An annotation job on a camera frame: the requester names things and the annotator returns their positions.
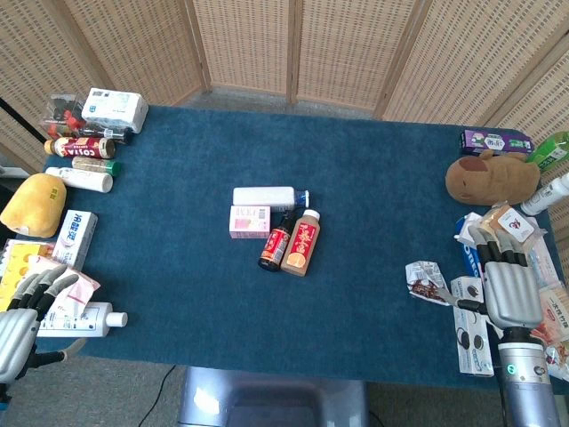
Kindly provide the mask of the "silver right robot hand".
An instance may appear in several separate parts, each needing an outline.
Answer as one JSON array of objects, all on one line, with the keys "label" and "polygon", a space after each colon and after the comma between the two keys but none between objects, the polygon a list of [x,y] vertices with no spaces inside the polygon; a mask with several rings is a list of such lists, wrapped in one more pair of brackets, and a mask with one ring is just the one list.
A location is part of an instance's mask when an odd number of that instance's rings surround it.
[{"label": "silver right robot hand", "polygon": [[482,271],[484,300],[460,299],[443,288],[436,295],[454,307],[486,315],[501,330],[531,330],[542,322],[539,288],[521,244],[508,232],[470,225]]}]

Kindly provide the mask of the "pink box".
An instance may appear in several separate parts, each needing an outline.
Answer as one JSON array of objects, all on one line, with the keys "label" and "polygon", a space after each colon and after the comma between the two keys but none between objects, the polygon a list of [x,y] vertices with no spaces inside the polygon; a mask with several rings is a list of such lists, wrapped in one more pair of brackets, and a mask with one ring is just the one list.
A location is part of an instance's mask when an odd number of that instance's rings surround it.
[{"label": "pink box", "polygon": [[270,207],[233,205],[230,208],[229,235],[237,238],[267,238],[270,232]]}]

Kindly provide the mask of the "purple box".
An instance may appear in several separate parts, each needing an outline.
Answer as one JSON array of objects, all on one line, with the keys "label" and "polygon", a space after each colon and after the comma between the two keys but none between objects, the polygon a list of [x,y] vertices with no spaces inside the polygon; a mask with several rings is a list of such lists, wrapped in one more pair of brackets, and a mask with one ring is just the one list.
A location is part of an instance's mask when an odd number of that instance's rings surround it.
[{"label": "purple box", "polygon": [[530,137],[523,133],[509,133],[503,130],[464,130],[461,134],[461,151],[463,154],[479,155],[490,149],[495,156],[508,153],[521,153],[529,156],[534,151]]}]

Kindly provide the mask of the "clear box with red items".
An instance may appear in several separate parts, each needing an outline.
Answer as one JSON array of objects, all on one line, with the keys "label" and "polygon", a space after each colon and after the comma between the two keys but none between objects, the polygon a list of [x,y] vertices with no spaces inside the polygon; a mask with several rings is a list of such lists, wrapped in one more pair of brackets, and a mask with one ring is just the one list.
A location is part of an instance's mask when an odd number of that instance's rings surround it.
[{"label": "clear box with red items", "polygon": [[85,121],[82,117],[84,98],[73,93],[55,93],[48,97],[40,126],[53,139],[78,137]]}]

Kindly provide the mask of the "blue Oreo pack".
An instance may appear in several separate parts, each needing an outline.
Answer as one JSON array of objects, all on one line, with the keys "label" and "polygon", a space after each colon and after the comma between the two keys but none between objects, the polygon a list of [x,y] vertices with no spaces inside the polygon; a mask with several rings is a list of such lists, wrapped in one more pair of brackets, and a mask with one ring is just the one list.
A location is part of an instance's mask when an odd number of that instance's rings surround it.
[{"label": "blue Oreo pack", "polygon": [[475,278],[483,278],[483,271],[476,248],[472,248],[466,244],[461,245],[461,254],[466,266],[467,274]]}]

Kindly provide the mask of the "wrapped sandwich cake pack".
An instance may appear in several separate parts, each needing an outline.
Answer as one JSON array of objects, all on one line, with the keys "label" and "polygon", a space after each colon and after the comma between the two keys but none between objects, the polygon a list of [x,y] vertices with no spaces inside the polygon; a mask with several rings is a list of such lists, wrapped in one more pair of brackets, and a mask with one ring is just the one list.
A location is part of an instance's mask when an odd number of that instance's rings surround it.
[{"label": "wrapped sandwich cake pack", "polygon": [[537,225],[533,225],[528,218],[510,205],[491,208],[482,217],[481,228],[496,238],[499,231],[503,232],[524,249],[530,248],[535,239],[542,236],[541,229]]}]

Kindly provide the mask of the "yellow holed tray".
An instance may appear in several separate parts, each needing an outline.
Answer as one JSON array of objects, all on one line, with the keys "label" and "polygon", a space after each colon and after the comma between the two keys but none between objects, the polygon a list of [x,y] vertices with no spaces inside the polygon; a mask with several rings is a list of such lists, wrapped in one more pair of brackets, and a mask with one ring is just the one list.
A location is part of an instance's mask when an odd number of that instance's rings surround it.
[{"label": "yellow holed tray", "polygon": [[19,282],[28,273],[29,258],[50,256],[53,242],[8,239],[0,253],[0,312],[8,307]]}]

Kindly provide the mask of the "pink and white tissue packet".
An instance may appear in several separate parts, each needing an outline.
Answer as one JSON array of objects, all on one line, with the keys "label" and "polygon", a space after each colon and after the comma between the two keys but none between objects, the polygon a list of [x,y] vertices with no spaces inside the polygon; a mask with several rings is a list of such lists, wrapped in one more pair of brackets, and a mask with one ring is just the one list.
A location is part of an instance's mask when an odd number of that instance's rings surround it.
[{"label": "pink and white tissue packet", "polygon": [[28,262],[28,266],[31,273],[43,273],[48,270],[47,278],[42,280],[42,283],[46,283],[48,287],[72,276],[77,276],[77,280],[73,284],[59,289],[50,308],[52,312],[78,316],[84,311],[94,292],[100,288],[100,284],[96,280],[89,278],[81,271],[43,256],[33,256]]}]

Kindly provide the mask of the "white flat carton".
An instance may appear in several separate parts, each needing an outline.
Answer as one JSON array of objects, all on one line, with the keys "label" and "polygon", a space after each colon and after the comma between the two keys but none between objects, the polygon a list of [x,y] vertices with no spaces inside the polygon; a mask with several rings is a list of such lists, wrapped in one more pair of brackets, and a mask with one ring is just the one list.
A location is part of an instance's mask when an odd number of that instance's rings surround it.
[{"label": "white flat carton", "polygon": [[480,231],[479,225],[482,216],[477,213],[468,213],[461,217],[455,224],[453,238],[464,246],[476,249],[485,244],[485,238]]}]

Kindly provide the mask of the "brown capybara plush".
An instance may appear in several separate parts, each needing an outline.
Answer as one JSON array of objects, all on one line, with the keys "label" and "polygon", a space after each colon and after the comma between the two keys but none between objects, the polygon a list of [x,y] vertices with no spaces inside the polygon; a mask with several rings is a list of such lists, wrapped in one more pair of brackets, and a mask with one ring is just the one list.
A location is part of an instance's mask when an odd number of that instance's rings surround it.
[{"label": "brown capybara plush", "polygon": [[464,156],[452,163],[445,174],[449,195],[467,205],[522,203],[537,190],[541,171],[527,163],[522,153],[495,156],[491,149],[478,156]]}]

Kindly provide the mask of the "yellow plush toy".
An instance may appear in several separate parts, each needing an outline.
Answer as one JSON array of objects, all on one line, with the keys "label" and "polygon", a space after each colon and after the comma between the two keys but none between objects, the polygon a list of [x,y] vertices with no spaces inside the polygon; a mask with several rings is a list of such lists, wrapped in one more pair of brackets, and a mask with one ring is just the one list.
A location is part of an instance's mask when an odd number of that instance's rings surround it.
[{"label": "yellow plush toy", "polygon": [[61,178],[32,174],[14,192],[0,213],[0,222],[24,236],[51,238],[59,227],[66,196]]}]

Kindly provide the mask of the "green drink bottle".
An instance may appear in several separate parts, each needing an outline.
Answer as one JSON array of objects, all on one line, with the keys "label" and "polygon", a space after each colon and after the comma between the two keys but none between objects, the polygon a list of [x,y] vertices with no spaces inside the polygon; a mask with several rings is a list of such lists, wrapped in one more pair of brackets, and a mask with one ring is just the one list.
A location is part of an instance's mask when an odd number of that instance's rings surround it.
[{"label": "green drink bottle", "polygon": [[547,172],[569,158],[569,131],[550,135],[527,158],[527,163],[536,164],[540,171]]}]

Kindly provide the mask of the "red Costa coffee bottle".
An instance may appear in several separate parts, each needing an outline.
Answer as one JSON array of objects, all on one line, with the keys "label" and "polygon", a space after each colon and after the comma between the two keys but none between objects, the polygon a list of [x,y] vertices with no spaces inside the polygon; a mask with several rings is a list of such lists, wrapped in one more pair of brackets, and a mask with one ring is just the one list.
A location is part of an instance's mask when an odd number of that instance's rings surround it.
[{"label": "red Costa coffee bottle", "polygon": [[112,159],[116,154],[115,143],[107,138],[67,138],[47,140],[44,150],[49,155],[59,157],[91,157]]}]

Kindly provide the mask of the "black cola bottle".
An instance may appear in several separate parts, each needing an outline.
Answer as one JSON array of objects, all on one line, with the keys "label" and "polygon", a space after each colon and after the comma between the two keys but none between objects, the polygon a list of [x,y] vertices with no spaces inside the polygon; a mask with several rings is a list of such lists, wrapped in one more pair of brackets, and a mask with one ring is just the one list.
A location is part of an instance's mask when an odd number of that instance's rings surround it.
[{"label": "black cola bottle", "polygon": [[131,140],[129,129],[86,126],[77,131],[79,137],[105,138],[121,144],[128,144]]}]

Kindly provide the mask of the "wicker folding screen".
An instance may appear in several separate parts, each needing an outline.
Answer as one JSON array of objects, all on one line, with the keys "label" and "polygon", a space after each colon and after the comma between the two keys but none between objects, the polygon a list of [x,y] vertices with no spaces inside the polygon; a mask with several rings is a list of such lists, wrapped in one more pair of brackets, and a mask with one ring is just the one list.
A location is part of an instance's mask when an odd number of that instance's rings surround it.
[{"label": "wicker folding screen", "polygon": [[569,0],[0,0],[0,156],[44,162],[51,92],[227,87],[381,120],[569,131]]}]

